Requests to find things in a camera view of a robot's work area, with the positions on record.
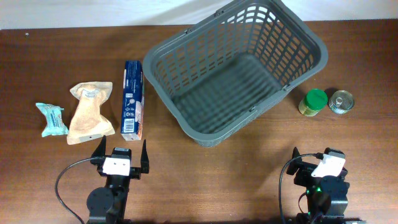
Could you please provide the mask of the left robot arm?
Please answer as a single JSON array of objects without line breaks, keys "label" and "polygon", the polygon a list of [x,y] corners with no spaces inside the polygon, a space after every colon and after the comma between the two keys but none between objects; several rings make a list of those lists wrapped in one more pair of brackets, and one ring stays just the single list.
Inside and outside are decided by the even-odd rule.
[{"label": "left robot arm", "polygon": [[100,176],[106,178],[106,183],[104,187],[94,189],[86,200],[88,223],[132,223],[132,220],[124,217],[127,196],[130,181],[139,180],[142,174],[149,173],[146,143],[142,145],[139,167],[131,166],[132,151],[128,148],[115,147],[110,155],[106,155],[106,136],[102,137],[91,159],[91,164],[97,167]]}]

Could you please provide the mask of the teal wipes packet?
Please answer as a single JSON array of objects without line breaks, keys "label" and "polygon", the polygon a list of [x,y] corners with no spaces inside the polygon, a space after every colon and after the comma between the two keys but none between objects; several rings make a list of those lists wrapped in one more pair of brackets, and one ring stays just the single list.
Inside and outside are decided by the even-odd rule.
[{"label": "teal wipes packet", "polygon": [[46,103],[36,103],[36,107],[45,116],[47,125],[42,131],[42,137],[67,135],[68,128],[63,123],[63,108]]}]

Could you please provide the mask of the grey plastic shopping basket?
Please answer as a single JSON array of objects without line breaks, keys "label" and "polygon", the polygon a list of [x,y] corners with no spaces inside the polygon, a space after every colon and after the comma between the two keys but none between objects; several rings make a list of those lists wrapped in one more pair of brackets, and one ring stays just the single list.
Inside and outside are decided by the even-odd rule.
[{"label": "grey plastic shopping basket", "polygon": [[213,147],[280,103],[328,61],[283,2],[232,1],[150,49],[145,78],[181,129]]}]

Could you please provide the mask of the green lid jar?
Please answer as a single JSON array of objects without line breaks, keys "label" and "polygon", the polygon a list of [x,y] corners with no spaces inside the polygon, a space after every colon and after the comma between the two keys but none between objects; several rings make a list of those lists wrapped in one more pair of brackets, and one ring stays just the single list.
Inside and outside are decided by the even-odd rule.
[{"label": "green lid jar", "polygon": [[328,103],[327,94],[320,89],[310,90],[301,100],[298,110],[304,116],[317,115]]}]

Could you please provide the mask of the blue pasta box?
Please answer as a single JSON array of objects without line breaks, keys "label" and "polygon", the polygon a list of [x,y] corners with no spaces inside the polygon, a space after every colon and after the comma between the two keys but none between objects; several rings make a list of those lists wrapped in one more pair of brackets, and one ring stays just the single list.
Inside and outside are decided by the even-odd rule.
[{"label": "blue pasta box", "polygon": [[142,139],[144,117],[144,74],[139,60],[124,66],[121,136],[126,141]]}]

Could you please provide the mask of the tan paper pouch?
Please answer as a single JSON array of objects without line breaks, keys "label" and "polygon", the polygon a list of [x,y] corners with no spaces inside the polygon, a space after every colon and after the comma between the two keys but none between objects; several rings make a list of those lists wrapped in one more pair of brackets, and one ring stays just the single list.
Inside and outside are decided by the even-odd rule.
[{"label": "tan paper pouch", "polygon": [[111,122],[101,115],[101,105],[113,90],[112,82],[83,82],[70,89],[79,100],[67,134],[67,144],[74,145],[115,133]]}]

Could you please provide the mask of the silver tin can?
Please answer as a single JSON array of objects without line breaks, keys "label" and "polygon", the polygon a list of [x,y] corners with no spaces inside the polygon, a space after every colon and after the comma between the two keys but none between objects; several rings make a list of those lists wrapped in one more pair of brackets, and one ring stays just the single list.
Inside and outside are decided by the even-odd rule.
[{"label": "silver tin can", "polygon": [[336,114],[345,114],[354,107],[353,95],[346,90],[338,90],[329,99],[328,106]]}]

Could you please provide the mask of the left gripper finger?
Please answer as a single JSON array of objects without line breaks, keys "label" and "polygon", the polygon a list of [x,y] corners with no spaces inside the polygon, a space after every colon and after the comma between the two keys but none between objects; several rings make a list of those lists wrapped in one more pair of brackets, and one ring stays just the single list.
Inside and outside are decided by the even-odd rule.
[{"label": "left gripper finger", "polygon": [[147,154],[146,140],[144,140],[141,152],[141,174],[148,174],[148,173],[149,173],[149,157]]},{"label": "left gripper finger", "polygon": [[101,141],[98,145],[98,147],[94,150],[92,153],[91,157],[104,157],[106,152],[106,136],[103,136],[101,138]]}]

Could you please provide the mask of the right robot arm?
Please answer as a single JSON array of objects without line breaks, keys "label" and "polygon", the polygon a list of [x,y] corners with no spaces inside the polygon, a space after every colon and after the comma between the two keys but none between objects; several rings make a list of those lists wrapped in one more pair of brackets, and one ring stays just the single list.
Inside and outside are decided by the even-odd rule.
[{"label": "right robot arm", "polygon": [[305,187],[300,198],[307,199],[307,212],[299,212],[295,223],[345,223],[348,206],[348,171],[344,168],[345,154],[326,148],[324,152],[301,154],[295,147],[292,158],[281,170],[294,176],[294,184]]}]

